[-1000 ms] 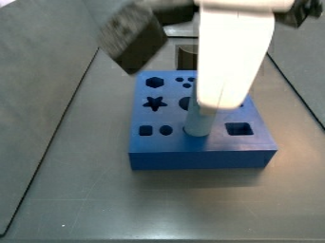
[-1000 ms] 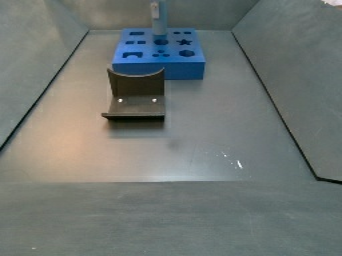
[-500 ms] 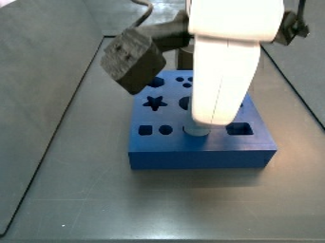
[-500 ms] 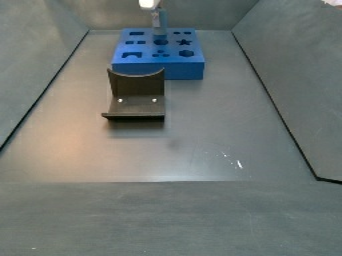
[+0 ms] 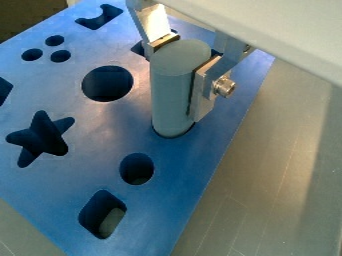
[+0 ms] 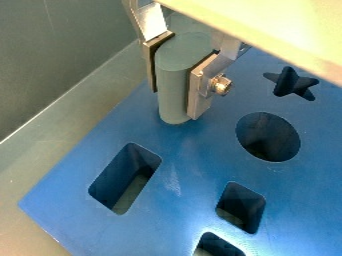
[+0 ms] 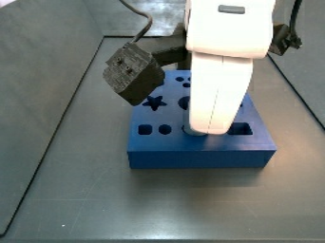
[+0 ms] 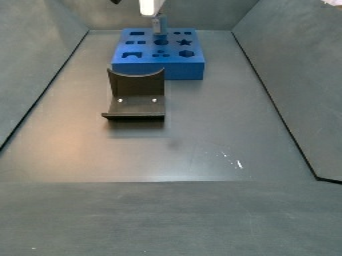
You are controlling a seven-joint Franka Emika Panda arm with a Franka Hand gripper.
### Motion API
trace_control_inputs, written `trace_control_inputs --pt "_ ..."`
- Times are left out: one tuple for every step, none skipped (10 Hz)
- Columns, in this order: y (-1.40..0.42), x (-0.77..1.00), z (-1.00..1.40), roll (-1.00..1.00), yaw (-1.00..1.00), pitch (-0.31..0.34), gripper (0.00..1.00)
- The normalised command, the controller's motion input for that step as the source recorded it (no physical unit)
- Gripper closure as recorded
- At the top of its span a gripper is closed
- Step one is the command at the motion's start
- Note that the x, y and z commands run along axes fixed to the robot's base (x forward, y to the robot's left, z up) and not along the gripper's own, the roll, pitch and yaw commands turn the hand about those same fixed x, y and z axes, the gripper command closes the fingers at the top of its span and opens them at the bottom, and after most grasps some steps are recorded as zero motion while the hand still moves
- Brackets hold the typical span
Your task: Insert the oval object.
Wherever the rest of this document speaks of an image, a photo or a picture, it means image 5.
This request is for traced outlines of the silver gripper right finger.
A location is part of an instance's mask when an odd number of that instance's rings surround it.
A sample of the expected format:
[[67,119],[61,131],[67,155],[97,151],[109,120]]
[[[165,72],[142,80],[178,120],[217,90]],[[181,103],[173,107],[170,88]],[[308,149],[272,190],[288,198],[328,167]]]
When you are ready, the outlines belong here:
[[214,56],[195,69],[190,99],[190,118],[199,122],[213,110],[218,96],[229,98],[237,88],[233,68],[256,48],[225,32],[216,31]]

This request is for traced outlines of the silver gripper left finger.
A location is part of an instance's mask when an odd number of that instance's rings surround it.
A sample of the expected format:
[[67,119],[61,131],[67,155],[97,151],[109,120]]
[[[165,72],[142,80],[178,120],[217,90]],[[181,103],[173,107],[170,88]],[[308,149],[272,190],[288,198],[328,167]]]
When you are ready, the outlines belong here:
[[126,6],[142,37],[146,59],[169,43],[181,39],[171,31],[165,5],[155,0],[126,0]]

